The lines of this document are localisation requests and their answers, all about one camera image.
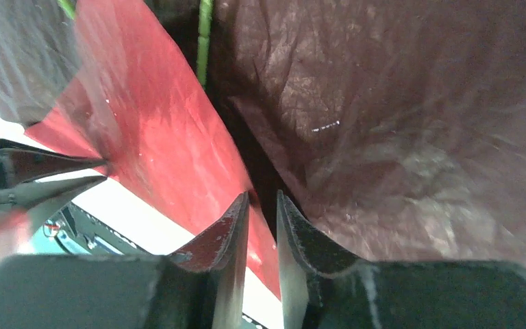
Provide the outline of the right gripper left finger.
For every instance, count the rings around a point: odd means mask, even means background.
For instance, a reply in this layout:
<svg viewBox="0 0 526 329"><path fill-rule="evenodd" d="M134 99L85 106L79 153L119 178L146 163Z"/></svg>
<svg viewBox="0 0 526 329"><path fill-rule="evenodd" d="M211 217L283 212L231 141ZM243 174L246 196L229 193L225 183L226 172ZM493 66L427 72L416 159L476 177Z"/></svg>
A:
<svg viewBox="0 0 526 329"><path fill-rule="evenodd" d="M0 263L0 328L239 328L249 196L168 255L18 254Z"/></svg>

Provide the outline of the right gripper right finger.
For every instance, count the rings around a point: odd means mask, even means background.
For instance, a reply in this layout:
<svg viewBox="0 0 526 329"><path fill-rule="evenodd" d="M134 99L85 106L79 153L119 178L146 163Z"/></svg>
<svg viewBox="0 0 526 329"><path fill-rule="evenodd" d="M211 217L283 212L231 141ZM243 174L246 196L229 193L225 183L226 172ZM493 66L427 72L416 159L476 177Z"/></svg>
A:
<svg viewBox="0 0 526 329"><path fill-rule="evenodd" d="M277 194L286 328L526 328L526 269L503 261L364 260Z"/></svg>

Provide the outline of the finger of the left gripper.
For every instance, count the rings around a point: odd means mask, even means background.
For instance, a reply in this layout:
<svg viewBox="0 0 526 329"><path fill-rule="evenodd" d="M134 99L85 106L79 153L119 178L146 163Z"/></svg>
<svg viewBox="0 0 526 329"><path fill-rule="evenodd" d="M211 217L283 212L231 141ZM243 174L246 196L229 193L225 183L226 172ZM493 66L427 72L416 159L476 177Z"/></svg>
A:
<svg viewBox="0 0 526 329"><path fill-rule="evenodd" d="M0 189L0 233L31 236L72 199L106 180L94 175Z"/></svg>
<svg viewBox="0 0 526 329"><path fill-rule="evenodd" d="M102 158L67 156L0 138L0 179L4 182L30 182L107 163Z"/></svg>

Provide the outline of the red wrapping paper sheet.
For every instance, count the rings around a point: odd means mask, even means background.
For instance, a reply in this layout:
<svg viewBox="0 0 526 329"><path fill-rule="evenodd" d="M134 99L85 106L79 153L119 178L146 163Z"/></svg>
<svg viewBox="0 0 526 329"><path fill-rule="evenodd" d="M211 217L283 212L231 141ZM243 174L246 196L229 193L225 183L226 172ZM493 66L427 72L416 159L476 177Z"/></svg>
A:
<svg viewBox="0 0 526 329"><path fill-rule="evenodd" d="M275 194L369 260L526 267L526 1L0 1L0 119L191 232Z"/></svg>

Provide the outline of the pink fake flower stem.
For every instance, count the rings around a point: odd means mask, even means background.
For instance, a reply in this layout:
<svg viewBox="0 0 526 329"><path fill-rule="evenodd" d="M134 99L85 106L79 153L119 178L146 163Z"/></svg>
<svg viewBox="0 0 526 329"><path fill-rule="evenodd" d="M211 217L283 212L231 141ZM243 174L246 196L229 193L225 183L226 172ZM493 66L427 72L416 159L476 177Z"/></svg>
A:
<svg viewBox="0 0 526 329"><path fill-rule="evenodd" d="M196 76L203 88L205 88L207 84L208 56L213 7L213 0L200 0Z"/></svg>

